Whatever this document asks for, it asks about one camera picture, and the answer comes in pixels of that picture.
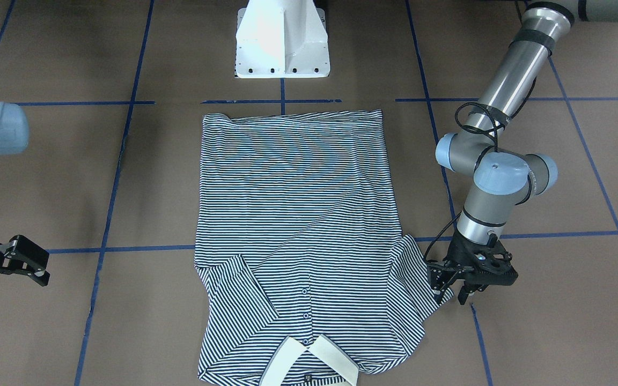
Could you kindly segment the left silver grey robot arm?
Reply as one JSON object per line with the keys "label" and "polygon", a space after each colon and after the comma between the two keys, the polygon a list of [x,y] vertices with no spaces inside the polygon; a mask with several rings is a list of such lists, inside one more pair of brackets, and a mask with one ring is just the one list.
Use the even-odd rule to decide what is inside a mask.
{"label": "left silver grey robot arm", "polygon": [[618,23],[618,1],[530,2],[489,86],[476,102],[457,108],[469,109],[464,119],[454,117],[459,131],[437,143],[437,163],[473,179],[454,218],[457,227],[446,256],[426,263],[439,305],[449,300],[456,281],[462,282],[457,300],[464,305],[474,293],[510,286],[518,278],[501,235],[513,208],[554,186],[558,168],[546,155],[503,149],[499,138],[527,102],[557,41],[579,21]]}

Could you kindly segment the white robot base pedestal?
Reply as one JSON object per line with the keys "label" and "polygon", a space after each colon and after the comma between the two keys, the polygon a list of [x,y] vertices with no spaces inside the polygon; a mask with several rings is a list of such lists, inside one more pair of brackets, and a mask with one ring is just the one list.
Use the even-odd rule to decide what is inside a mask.
{"label": "white robot base pedestal", "polygon": [[326,1],[250,1],[237,12],[235,76],[326,78]]}

